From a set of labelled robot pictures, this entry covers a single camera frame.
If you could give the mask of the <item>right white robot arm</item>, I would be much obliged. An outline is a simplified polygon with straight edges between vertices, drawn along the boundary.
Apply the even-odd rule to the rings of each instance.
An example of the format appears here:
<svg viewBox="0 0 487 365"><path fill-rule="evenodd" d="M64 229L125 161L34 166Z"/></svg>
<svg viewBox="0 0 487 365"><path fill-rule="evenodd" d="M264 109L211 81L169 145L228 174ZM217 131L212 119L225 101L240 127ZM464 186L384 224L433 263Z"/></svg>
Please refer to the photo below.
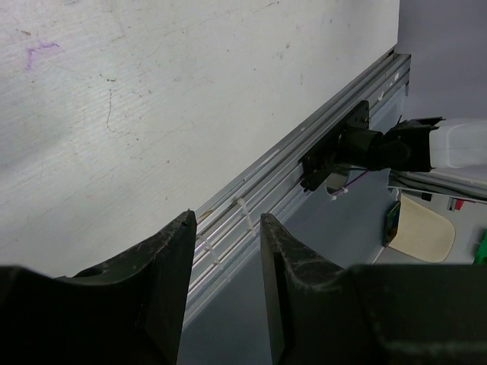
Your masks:
<svg viewBox="0 0 487 365"><path fill-rule="evenodd" d="M428 173L486 164L486 121L442 117L410 119L375 138L364 165Z"/></svg>

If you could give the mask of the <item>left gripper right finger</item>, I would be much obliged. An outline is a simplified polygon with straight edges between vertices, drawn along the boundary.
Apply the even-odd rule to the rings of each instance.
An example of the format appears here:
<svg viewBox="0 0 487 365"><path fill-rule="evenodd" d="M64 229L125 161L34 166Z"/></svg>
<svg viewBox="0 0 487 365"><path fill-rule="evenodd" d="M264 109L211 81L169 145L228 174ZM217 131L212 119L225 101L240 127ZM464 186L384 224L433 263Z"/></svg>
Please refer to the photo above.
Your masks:
<svg viewBox="0 0 487 365"><path fill-rule="evenodd" d="M484 364L484 265L340 268L271 214L260 254L275 364Z"/></svg>

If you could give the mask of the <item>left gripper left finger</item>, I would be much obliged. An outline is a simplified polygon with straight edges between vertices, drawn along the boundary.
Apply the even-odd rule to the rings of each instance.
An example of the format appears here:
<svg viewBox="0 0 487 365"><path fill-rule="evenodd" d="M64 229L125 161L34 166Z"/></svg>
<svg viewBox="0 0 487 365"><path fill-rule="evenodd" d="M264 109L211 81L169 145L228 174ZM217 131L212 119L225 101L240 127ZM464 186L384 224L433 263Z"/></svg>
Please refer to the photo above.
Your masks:
<svg viewBox="0 0 487 365"><path fill-rule="evenodd" d="M1 268L3 364L174 364L196 244L184 211L74 277Z"/></svg>

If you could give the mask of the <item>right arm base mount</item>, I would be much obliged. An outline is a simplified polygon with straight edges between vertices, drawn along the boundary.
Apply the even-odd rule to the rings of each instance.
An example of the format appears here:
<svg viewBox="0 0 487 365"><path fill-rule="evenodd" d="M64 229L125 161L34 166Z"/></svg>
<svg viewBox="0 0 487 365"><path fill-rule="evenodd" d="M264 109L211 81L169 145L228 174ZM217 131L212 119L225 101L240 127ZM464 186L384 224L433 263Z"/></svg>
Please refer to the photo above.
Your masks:
<svg viewBox="0 0 487 365"><path fill-rule="evenodd" d="M369 129L370 106L360 101L300 159L303 166L301 187L315 191L333 173L346 166L370 169L382 132Z"/></svg>

